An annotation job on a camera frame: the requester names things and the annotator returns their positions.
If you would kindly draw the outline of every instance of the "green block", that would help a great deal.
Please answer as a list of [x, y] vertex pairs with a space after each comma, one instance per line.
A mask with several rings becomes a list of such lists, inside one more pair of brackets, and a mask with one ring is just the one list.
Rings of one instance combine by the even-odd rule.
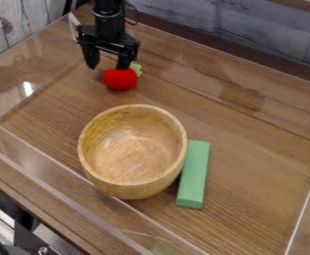
[[178, 206], [202, 208], [209, 154], [210, 143], [198, 140], [189, 141], [176, 200]]

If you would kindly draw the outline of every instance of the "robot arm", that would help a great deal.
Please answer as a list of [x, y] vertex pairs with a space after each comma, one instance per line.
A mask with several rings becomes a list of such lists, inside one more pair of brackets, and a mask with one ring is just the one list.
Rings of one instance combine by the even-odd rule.
[[125, 0], [95, 0], [95, 26], [79, 26], [78, 43], [87, 65], [95, 69], [101, 51], [119, 56], [117, 69], [125, 70], [138, 59], [141, 42], [126, 32]]

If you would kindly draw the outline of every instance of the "wooden bowl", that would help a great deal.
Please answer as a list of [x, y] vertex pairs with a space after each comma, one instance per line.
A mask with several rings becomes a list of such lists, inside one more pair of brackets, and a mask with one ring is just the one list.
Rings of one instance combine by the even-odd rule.
[[127, 105], [105, 111], [89, 123], [79, 139], [79, 158], [103, 192], [142, 199], [173, 183], [186, 145], [184, 126], [168, 111]]

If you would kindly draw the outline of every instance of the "bowl rim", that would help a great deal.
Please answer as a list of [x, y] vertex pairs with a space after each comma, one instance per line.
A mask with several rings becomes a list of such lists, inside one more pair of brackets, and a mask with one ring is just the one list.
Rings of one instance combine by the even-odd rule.
[[[170, 167], [165, 170], [165, 175], [162, 177], [151, 177], [150, 179], [147, 179], [147, 181], [145, 182], [139, 182], [139, 183], [135, 183], [135, 184], [119, 184], [119, 183], [115, 183], [113, 182], [110, 179], [106, 179], [103, 178], [95, 171], [94, 171], [94, 168], [91, 167], [91, 165], [89, 164], [87, 160], [86, 160], [86, 156], [85, 156], [85, 152], [83, 152], [83, 142], [85, 142], [85, 138], [86, 138], [86, 133], [89, 131], [89, 129], [93, 127], [95, 121], [103, 117], [105, 115], [107, 115], [109, 113], [111, 112], [115, 112], [115, 111], [119, 111], [121, 109], [125, 109], [125, 108], [145, 108], [145, 109], [151, 109], [151, 110], [155, 110], [158, 111], [159, 113], [162, 113], [164, 115], [166, 115], [174, 122], [174, 124], [177, 125], [178, 127], [178, 132], [180, 132], [180, 135], [181, 135], [181, 139], [182, 139], [182, 143], [181, 143], [181, 152], [178, 154], [178, 157], [174, 161], [174, 163], [170, 165]], [[186, 156], [186, 150], [188, 150], [188, 134], [186, 134], [186, 130], [184, 128], [184, 125], [181, 123], [181, 121], [178, 120], [178, 118], [168, 111], [168, 110], [164, 110], [162, 108], [159, 107], [155, 107], [155, 106], [151, 106], [151, 105], [143, 105], [143, 104], [131, 104], [131, 105], [122, 105], [122, 106], [118, 106], [118, 107], [114, 107], [103, 112], [101, 112], [94, 118], [93, 120], [87, 123], [83, 131], [82, 131], [82, 134], [81, 134], [81, 137], [79, 137], [79, 142], [78, 142], [78, 154], [79, 154], [79, 160], [81, 160], [81, 163], [82, 163], [82, 166], [85, 168], [85, 171], [87, 171], [90, 173], [90, 175], [94, 176], [94, 178], [97, 178], [99, 181], [103, 181], [105, 183], [109, 183], [109, 184], [113, 184], [115, 186], [141, 186], [141, 185], [146, 185], [146, 184], [150, 184], [153, 182], [157, 182], [159, 179], [165, 178], [166, 176], [169, 176], [174, 170], [178, 168], [181, 162], [185, 160], [185, 156]]]

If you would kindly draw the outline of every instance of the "red toy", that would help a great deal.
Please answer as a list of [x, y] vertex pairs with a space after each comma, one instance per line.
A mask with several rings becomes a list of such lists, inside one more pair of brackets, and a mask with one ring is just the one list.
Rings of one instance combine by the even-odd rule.
[[117, 91], [133, 89], [137, 86], [138, 79], [138, 73], [134, 69], [107, 70], [103, 77], [106, 85]]

